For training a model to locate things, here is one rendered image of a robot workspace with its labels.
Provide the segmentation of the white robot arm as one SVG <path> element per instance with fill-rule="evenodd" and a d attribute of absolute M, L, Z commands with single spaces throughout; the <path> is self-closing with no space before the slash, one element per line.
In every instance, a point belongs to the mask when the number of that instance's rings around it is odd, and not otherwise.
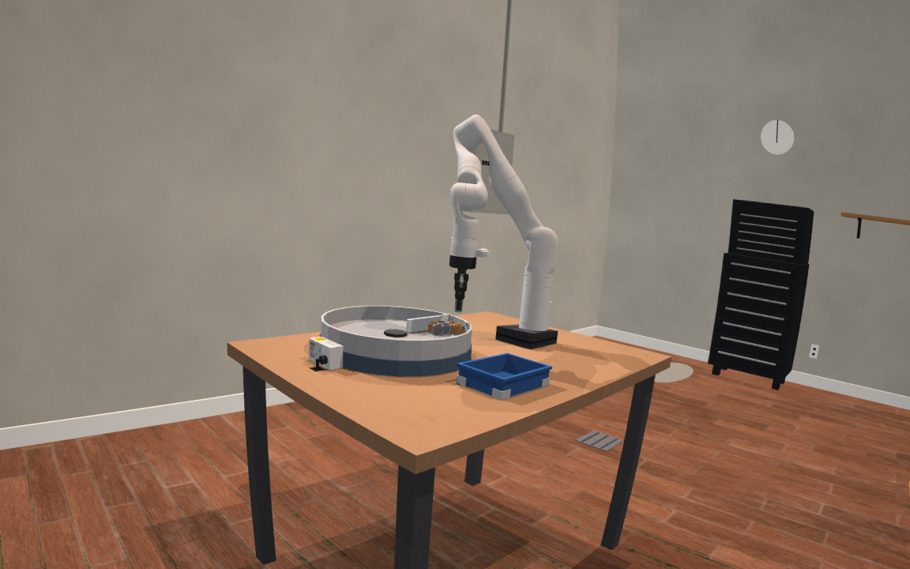
<path fill-rule="evenodd" d="M 477 249 L 478 220 L 466 216 L 461 208 L 482 209 L 487 204 L 487 190 L 481 178 L 481 164 L 470 150 L 484 143 L 490 157 L 490 184 L 503 208 L 521 232 L 528 248 L 519 328 L 549 330 L 551 317 L 551 284 L 558 251 L 558 238 L 545 228 L 533 212 L 526 188 L 521 184 L 490 127 L 479 115 L 473 115 L 453 130 L 458 159 L 457 181 L 450 190 L 453 208 L 453 240 L 450 255 L 457 257 L 490 257 L 487 249 Z M 468 150 L 468 151 L 467 151 Z M 468 184 L 476 185 L 468 185 Z M 538 228 L 538 229 L 537 229 Z M 530 247 L 531 246 L 531 247 Z"/>

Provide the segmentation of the blue crate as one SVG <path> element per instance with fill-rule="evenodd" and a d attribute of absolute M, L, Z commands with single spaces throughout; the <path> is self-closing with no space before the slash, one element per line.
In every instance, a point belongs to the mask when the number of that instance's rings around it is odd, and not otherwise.
<path fill-rule="evenodd" d="M 517 394 L 549 386 L 551 365 L 503 353 L 458 363 L 456 384 L 506 399 Z M 485 372 L 486 371 L 486 372 Z"/>

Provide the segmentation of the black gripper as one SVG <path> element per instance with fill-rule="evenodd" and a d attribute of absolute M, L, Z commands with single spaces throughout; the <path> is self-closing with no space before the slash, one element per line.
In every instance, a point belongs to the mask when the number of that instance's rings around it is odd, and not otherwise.
<path fill-rule="evenodd" d="M 466 274 L 467 269 L 476 268 L 476 257 L 457 257 L 450 255 L 450 266 L 453 269 L 458 269 L 457 273 L 454 274 L 455 280 L 455 312 L 462 312 L 464 293 L 467 289 L 468 274 Z"/>

